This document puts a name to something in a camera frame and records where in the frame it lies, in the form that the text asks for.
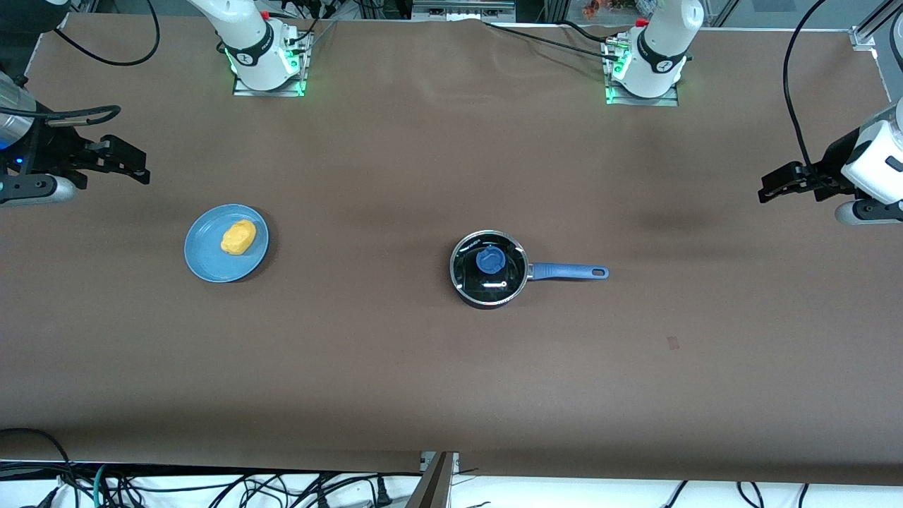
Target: saucepan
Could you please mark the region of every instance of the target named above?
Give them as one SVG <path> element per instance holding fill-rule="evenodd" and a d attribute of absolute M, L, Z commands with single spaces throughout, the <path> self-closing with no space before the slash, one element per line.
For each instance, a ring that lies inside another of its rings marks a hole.
<path fill-rule="evenodd" d="M 510 302 L 528 280 L 609 277 L 609 269 L 599 265 L 530 263 L 520 242 L 496 230 L 477 231 L 459 241 L 451 252 L 449 272 L 458 296 L 480 309 Z"/>

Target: yellow food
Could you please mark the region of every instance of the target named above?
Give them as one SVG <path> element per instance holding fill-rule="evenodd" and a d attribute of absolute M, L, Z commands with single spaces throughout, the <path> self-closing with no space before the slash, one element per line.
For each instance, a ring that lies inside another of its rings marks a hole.
<path fill-rule="evenodd" d="M 254 227 L 254 223 L 248 219 L 242 219 L 232 224 L 232 227 L 223 234 L 223 241 L 220 242 L 219 248 L 233 256 L 240 256 L 254 243 L 255 236 L 257 236 L 257 228 Z"/>

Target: metal base plate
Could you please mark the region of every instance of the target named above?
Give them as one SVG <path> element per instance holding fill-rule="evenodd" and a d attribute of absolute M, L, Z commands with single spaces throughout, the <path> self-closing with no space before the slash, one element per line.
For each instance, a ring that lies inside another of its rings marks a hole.
<path fill-rule="evenodd" d="M 602 54 L 613 54 L 620 58 L 625 56 L 625 51 L 629 47 L 629 40 L 626 33 L 619 33 L 614 37 L 609 37 L 606 42 L 601 44 Z M 654 99 L 646 99 L 637 97 L 628 92 L 619 81 L 613 79 L 611 75 L 614 73 L 615 67 L 621 64 L 620 61 L 602 61 L 602 70 L 605 74 L 605 102 L 608 104 L 626 104 L 628 106 L 677 106 L 677 87 L 672 85 L 668 92 L 661 97 Z"/>
<path fill-rule="evenodd" d="M 297 59 L 300 70 L 281 87 L 265 91 L 250 89 L 236 76 L 235 83 L 232 85 L 232 95 L 237 97 L 304 97 L 304 92 L 307 90 L 307 73 L 311 68 L 312 43 L 313 33 L 308 33 L 294 46 L 287 48 L 288 50 L 301 50 L 297 56 L 290 59 L 290 61 Z"/>

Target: white floor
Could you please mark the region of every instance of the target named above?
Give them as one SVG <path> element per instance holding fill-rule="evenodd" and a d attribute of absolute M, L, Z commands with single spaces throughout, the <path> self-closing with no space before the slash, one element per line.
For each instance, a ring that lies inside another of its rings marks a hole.
<path fill-rule="evenodd" d="M 302 490 L 315 475 L 284 477 L 290 490 Z M 226 484 L 237 476 L 182 476 L 142 478 L 135 484 L 150 488 L 181 488 L 194 485 Z M 410 495 L 416 477 L 390 477 L 386 489 L 393 499 Z M 661 508 L 667 503 L 678 482 L 661 480 L 591 480 L 566 478 L 527 478 L 500 476 L 456 476 L 451 489 L 451 508 L 471 508 L 489 502 L 488 508 Z M 54 486 L 53 480 L 0 482 L 0 508 L 22 508 L 36 505 Z M 800 484 L 759 484 L 767 508 L 796 508 Z M 747 493 L 753 496 L 747 485 Z M 220 489 L 176 494 L 144 493 L 146 508 L 203 508 Z M 244 489 L 233 490 L 220 508 L 235 508 Z M 350 485 L 328 496 L 330 508 L 343 508 L 365 502 L 371 497 L 366 483 Z M 82 495 L 81 506 L 93 506 Z M 306 508 L 305 501 L 300 508 Z M 53 508 L 74 506 L 72 490 L 64 487 L 57 494 Z M 870 508 L 903 506 L 903 487 L 848 486 L 814 484 L 805 497 L 805 508 Z M 749 508 L 737 494 L 733 482 L 690 482 L 681 493 L 675 508 Z M 264 495 L 256 495 L 247 508 L 279 508 L 279 503 Z"/>

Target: metal bracket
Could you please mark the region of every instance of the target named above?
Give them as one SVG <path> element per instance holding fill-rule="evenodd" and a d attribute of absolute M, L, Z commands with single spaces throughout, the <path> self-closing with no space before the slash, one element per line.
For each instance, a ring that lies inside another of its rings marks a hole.
<path fill-rule="evenodd" d="M 605 42 L 601 43 L 602 54 L 612 54 L 619 57 L 617 61 L 602 61 L 602 72 L 605 75 L 605 102 L 607 104 L 626 104 L 628 106 L 677 106 L 677 87 L 671 85 L 668 92 L 661 97 L 654 99 L 646 99 L 637 97 L 628 92 L 620 81 L 615 80 L 612 75 L 620 71 L 620 66 L 630 58 L 630 41 L 627 33 L 619 33 L 609 37 Z"/>
<path fill-rule="evenodd" d="M 901 7 L 903 7 L 903 0 L 884 0 L 861 23 L 853 26 L 850 29 L 850 42 L 853 49 L 857 52 L 874 49 L 873 35 L 881 26 L 890 21 Z"/>
<path fill-rule="evenodd" d="M 421 467 L 424 464 L 428 466 L 405 508 L 446 508 L 449 503 L 449 490 L 452 488 L 452 475 L 458 467 L 458 454 L 424 453 L 432 453 L 433 456 L 425 458 L 424 454 L 421 454 Z"/>
<path fill-rule="evenodd" d="M 289 26 L 291 27 L 289 37 L 297 37 L 298 29 Z M 290 65 L 297 65 L 299 70 L 282 86 L 265 91 L 250 89 L 236 76 L 235 83 L 232 85 L 232 95 L 236 97 L 304 97 L 307 90 L 307 73 L 311 68 L 312 47 L 313 32 L 304 35 L 300 41 L 286 48 L 287 51 L 293 53 L 286 59 Z"/>
<path fill-rule="evenodd" d="M 871 35 L 863 40 L 858 26 L 854 26 L 849 31 L 850 44 L 855 52 L 870 52 L 875 49 L 875 38 Z"/>

